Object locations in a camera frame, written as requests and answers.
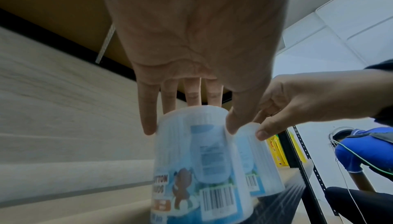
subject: black metal shelf post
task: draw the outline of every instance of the black metal shelf post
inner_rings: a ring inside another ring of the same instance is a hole
[[[325,216],[319,206],[318,200],[315,197],[314,191],[312,190],[311,183],[308,179],[306,171],[303,167],[302,161],[300,160],[296,149],[292,143],[291,136],[288,131],[284,131],[278,134],[283,152],[287,158],[288,164],[291,168],[299,168],[306,189],[303,192],[302,200],[304,207],[307,211],[308,218],[311,224],[327,224]]]

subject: white cable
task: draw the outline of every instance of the white cable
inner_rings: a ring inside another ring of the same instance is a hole
[[[339,160],[338,160],[337,156],[336,156],[336,163],[337,163],[337,166],[339,167],[339,170],[340,170],[340,172],[341,172],[341,175],[343,176],[345,185],[346,185],[346,187],[347,187],[347,190],[348,190],[349,195],[351,196],[351,198],[352,198],[352,200],[353,200],[353,203],[355,204],[355,206],[356,206],[356,208],[358,209],[358,211],[359,211],[361,217],[363,218],[364,223],[367,224],[367,221],[366,221],[366,219],[364,218],[363,213],[360,211],[359,206],[357,205],[355,199],[353,198],[353,196],[352,196],[352,194],[351,194],[351,191],[349,190],[349,186],[348,186],[348,184],[347,184],[347,180],[345,179],[344,173],[343,173],[343,171],[341,170],[341,167],[340,167],[340,165],[339,165]]]
[[[101,59],[104,56],[106,48],[108,47],[109,42],[111,41],[112,36],[115,33],[115,30],[116,30],[115,25],[112,23],[111,27],[108,30],[108,33],[106,34],[106,37],[104,39],[104,43],[102,44],[101,49],[99,50],[99,53],[98,53],[97,58],[95,60],[95,63],[99,64],[101,62]]]

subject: black pants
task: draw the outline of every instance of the black pants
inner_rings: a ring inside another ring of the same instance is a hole
[[[368,224],[390,223],[393,220],[393,195],[360,190],[350,191]],[[325,197],[332,208],[353,224],[364,224],[347,189],[327,188]]]

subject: cylindrical container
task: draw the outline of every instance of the cylindrical container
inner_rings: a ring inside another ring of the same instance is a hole
[[[266,140],[255,137],[259,124],[248,123],[235,135],[236,145],[250,195],[263,197],[282,192],[285,187]]]
[[[151,224],[235,224],[253,212],[228,111],[195,106],[158,122]]]

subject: bear illustration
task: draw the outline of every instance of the bear illustration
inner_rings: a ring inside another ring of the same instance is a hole
[[[187,188],[192,183],[192,174],[186,168],[180,169],[179,172],[174,173],[175,182],[172,188],[173,195],[175,196],[175,209],[180,210],[180,202],[187,200],[188,208],[192,208],[192,202],[190,201],[190,194]]]

